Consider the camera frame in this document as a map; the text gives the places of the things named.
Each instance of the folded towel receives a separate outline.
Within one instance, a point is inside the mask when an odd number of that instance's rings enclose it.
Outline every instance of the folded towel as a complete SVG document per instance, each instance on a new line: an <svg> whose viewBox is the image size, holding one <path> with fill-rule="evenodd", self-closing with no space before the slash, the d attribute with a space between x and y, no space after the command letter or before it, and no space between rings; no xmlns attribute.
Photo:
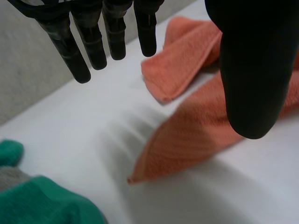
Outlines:
<svg viewBox="0 0 299 224"><path fill-rule="evenodd" d="M220 38L220 31L210 21L173 19L167 28L163 51L142 63L146 86L152 95L169 101L181 94L200 68L219 57ZM280 117L298 108L299 57ZM128 182L153 180L182 171L241 139L228 121L218 72L157 129Z"/></svg>
<svg viewBox="0 0 299 224"><path fill-rule="evenodd" d="M107 224L88 199L40 176L0 193L1 224Z"/></svg>
<svg viewBox="0 0 299 224"><path fill-rule="evenodd" d="M23 145L17 141L0 142L0 166L15 166L22 157Z"/></svg>

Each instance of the white countertop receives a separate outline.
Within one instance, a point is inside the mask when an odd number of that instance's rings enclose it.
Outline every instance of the white countertop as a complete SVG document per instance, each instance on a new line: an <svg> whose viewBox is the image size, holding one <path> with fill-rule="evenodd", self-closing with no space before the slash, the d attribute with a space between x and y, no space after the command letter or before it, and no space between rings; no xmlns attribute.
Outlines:
<svg viewBox="0 0 299 224"><path fill-rule="evenodd" d="M203 0L178 15L208 19ZM167 23L157 27L158 51ZM2 126L1 137L25 146L20 168L89 198L110 224L299 223L299 114L180 174L127 184L151 133L212 75L162 106L142 80L143 59L135 40L89 83L73 80Z"/></svg>

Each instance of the green towel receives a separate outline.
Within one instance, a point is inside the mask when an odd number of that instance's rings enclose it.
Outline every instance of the green towel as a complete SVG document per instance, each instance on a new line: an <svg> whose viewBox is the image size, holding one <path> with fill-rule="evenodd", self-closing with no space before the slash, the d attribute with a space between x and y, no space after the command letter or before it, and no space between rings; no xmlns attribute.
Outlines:
<svg viewBox="0 0 299 224"><path fill-rule="evenodd" d="M23 145L17 141L0 142L0 166L15 166L23 154Z"/></svg>
<svg viewBox="0 0 299 224"><path fill-rule="evenodd" d="M107 224L88 199L44 176L0 193L1 224Z"/></svg>

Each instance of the orange towel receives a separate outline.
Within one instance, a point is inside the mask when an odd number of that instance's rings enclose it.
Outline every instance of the orange towel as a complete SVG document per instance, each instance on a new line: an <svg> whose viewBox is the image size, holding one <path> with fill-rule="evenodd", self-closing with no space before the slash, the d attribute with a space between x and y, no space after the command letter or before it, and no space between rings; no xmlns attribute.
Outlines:
<svg viewBox="0 0 299 224"><path fill-rule="evenodd" d="M198 70L219 57L221 32L210 21L174 18L164 49L142 63L146 86L169 101L181 94ZM299 107L299 56L280 117ZM230 126L220 72L189 96L153 134L129 183L161 178L205 161L243 139Z"/></svg>

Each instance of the gray wall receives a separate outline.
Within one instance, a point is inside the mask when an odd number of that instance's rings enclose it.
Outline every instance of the gray wall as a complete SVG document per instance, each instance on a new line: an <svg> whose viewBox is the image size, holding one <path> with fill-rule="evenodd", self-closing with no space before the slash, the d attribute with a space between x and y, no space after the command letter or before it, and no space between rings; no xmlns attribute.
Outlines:
<svg viewBox="0 0 299 224"><path fill-rule="evenodd" d="M157 13L161 22L195 0L165 0ZM137 37L134 11L126 16L126 42ZM104 22L99 21L106 55L109 54ZM74 37L87 55L74 27ZM0 1L0 125L47 96L72 75L48 35L35 20L23 16L6 0Z"/></svg>

